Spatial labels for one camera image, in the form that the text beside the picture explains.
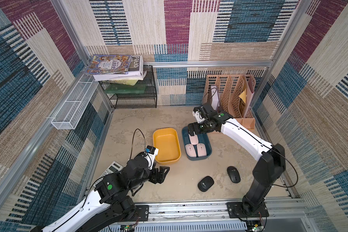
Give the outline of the teal plastic storage box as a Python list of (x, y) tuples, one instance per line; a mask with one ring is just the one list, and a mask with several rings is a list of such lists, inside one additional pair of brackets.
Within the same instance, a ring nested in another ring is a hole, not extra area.
[[(182, 134), (182, 138), (183, 138), (183, 142), (184, 142), (184, 146), (187, 145), (187, 144), (191, 144), (190, 143), (190, 140), (189, 140), (189, 134), (188, 134), (188, 127), (184, 127), (181, 131), (181, 134)], [(207, 134), (199, 134), (198, 135), (198, 139), (199, 139), (199, 143), (203, 143), (205, 144), (206, 146), (206, 150), (207, 150), (207, 156), (206, 157), (196, 157), (196, 158), (191, 158), (189, 157), (187, 154), (187, 158), (191, 161), (197, 161), (197, 160), (204, 160), (204, 159), (207, 159), (211, 154), (212, 154), (212, 147), (210, 145), (210, 141), (209, 141), (209, 138), (207, 136)]]

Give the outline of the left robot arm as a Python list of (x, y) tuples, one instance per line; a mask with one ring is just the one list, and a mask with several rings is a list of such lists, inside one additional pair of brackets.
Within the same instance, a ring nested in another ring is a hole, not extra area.
[(120, 171), (108, 174), (87, 197), (64, 216), (48, 226), (36, 226), (34, 232), (97, 232), (115, 222), (131, 220), (136, 211), (131, 193), (147, 181), (164, 182), (170, 168), (155, 167), (155, 158), (145, 152), (129, 160)]

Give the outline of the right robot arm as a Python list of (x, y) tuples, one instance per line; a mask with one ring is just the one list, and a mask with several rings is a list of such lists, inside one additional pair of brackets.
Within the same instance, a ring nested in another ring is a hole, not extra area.
[(211, 104), (195, 107), (196, 122), (188, 125), (191, 136), (221, 132), (241, 145), (257, 161), (252, 174), (254, 180), (242, 200), (242, 211), (250, 216), (263, 205), (264, 198), (275, 181), (286, 171), (285, 149), (256, 136), (225, 111), (217, 112)]

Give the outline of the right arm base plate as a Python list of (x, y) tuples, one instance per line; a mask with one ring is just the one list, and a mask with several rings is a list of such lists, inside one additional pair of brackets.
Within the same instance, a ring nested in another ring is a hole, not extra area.
[(266, 209), (265, 203), (262, 203), (261, 206), (259, 206), (255, 211), (247, 211), (244, 209), (242, 202), (228, 202), (226, 204), (227, 206), (227, 212), (229, 214), (230, 218), (241, 218), (241, 219), (247, 219), (247, 218), (258, 218), (258, 217), (269, 217), (269, 212)]

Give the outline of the pink mouse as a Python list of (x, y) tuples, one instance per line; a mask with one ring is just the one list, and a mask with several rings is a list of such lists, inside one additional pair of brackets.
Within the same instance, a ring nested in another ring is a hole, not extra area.
[(193, 144), (185, 145), (185, 150), (186, 150), (186, 154), (189, 157), (191, 157), (191, 158), (196, 158), (197, 157), (196, 149), (195, 149)]
[(190, 143), (194, 146), (199, 144), (199, 139), (198, 139), (198, 136), (196, 134), (194, 134), (194, 135), (189, 134), (189, 140), (190, 140)]
[(203, 143), (198, 143), (196, 145), (197, 147), (197, 156), (198, 157), (206, 157), (207, 156), (207, 150), (206, 150), (206, 146)]

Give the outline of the yellow plastic storage box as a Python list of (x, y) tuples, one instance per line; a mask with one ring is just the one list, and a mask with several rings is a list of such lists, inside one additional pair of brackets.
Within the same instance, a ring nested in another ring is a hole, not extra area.
[(153, 145), (157, 148), (156, 162), (175, 163), (181, 158), (181, 149), (177, 131), (174, 128), (158, 129), (153, 133)]

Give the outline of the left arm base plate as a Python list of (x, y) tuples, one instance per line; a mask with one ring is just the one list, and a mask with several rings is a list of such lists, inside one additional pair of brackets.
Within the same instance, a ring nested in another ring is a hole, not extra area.
[(149, 205), (137, 205), (133, 214), (132, 222), (145, 222), (149, 217)]

